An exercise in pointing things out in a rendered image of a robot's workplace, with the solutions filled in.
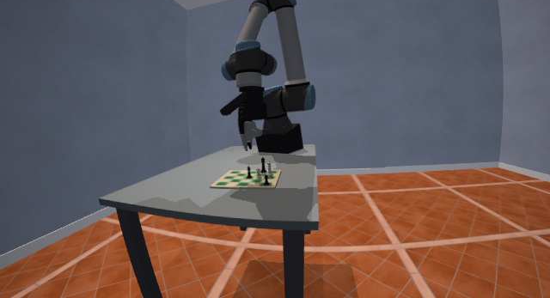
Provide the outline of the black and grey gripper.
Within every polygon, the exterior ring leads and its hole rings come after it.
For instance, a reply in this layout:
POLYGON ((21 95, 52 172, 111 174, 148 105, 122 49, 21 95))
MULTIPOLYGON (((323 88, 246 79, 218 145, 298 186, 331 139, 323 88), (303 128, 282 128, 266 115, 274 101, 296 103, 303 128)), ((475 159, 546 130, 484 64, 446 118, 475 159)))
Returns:
POLYGON ((239 92, 244 92, 247 96, 247 98, 239 105, 238 109, 239 132, 241 134, 242 144, 246 151, 248 151, 248 147, 252 149, 253 138, 260 137, 262 135, 262 130, 256 127, 253 120, 267 119, 266 104, 263 100, 263 91, 265 91, 265 88, 262 88, 261 86, 239 87, 239 92))

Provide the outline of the green and cream chessboard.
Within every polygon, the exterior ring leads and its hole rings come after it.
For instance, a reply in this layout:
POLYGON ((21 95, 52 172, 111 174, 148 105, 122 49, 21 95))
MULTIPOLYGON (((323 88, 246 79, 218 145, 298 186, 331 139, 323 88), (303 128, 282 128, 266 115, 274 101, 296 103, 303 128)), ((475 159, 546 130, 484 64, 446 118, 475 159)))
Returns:
POLYGON ((222 189, 275 189, 278 183, 278 178, 281 174, 281 170, 271 170, 273 176, 268 176, 268 182, 270 185, 264 185, 266 173, 260 173, 261 179, 256 179, 256 170, 250 170, 253 178, 248 179, 247 170, 230 170, 223 177, 213 183, 210 188, 222 188, 222 189))

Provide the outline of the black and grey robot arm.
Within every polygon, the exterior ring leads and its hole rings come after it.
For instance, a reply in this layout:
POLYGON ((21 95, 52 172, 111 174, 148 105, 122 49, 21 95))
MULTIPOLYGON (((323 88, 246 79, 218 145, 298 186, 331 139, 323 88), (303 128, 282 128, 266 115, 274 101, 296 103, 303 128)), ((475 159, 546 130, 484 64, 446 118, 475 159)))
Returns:
POLYGON ((265 133, 289 130, 292 123, 287 112, 306 111, 315 107, 315 87, 305 76, 294 6, 296 0, 254 0, 234 51, 229 61, 225 61, 221 67, 224 78, 228 81, 236 79, 238 88, 260 87, 261 75, 274 73, 277 69, 275 57, 262 51, 260 42, 256 41, 263 20, 274 11, 287 82, 285 88, 279 85, 263 91, 267 111, 267 119, 264 119, 263 124, 265 133))

